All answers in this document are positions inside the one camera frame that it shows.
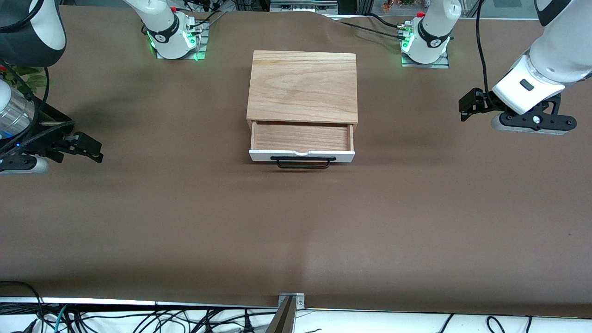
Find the table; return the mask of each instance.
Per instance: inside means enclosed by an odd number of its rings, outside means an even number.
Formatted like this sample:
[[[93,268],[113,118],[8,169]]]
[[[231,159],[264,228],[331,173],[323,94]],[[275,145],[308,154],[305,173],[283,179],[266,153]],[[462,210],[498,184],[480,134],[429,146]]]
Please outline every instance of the table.
[[[458,99],[482,86],[474,20],[454,29],[450,69],[426,70],[402,68],[389,37],[309,12],[226,14],[194,62],[153,59],[130,9],[61,10],[49,103],[105,159],[2,177],[3,280],[43,296],[273,305],[303,292],[315,307],[589,316],[592,82],[564,93],[571,133],[497,132],[492,115],[459,121]],[[481,30],[492,86],[542,28]],[[254,50],[356,53],[352,164],[250,161]]]

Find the drawer handle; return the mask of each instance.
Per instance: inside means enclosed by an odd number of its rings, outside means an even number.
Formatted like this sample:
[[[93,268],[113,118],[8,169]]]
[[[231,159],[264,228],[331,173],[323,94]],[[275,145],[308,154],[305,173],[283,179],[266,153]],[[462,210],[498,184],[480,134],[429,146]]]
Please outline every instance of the drawer handle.
[[[335,157],[272,156],[280,169],[326,169]],[[301,164],[302,162],[323,162],[322,164]]]

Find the wood grain surface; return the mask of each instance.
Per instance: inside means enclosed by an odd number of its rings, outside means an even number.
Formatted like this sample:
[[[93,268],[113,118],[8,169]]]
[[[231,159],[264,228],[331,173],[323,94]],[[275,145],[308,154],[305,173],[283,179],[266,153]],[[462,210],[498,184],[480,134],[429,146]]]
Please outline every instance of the wood grain surface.
[[[350,151],[353,125],[254,121],[251,149],[269,151]]]
[[[247,120],[357,124],[356,55],[254,51]]]
[[[1,280],[46,297],[277,306],[302,292],[317,308],[590,317],[592,79],[561,94],[568,134],[499,132],[493,114],[459,118],[483,84],[475,20],[456,24],[450,69],[430,70],[311,12],[227,13],[196,62],[154,59],[132,9],[60,8],[49,104],[105,158],[1,177]],[[481,21],[490,86],[542,31]],[[351,164],[251,160],[254,50],[356,54]]]

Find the metal bracket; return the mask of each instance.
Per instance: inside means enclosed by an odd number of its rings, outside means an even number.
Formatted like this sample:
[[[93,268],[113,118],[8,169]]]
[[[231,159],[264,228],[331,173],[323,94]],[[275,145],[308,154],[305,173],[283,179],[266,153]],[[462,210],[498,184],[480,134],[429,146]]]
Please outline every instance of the metal bracket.
[[[265,333],[294,333],[296,311],[304,309],[304,294],[281,293],[279,308]]]

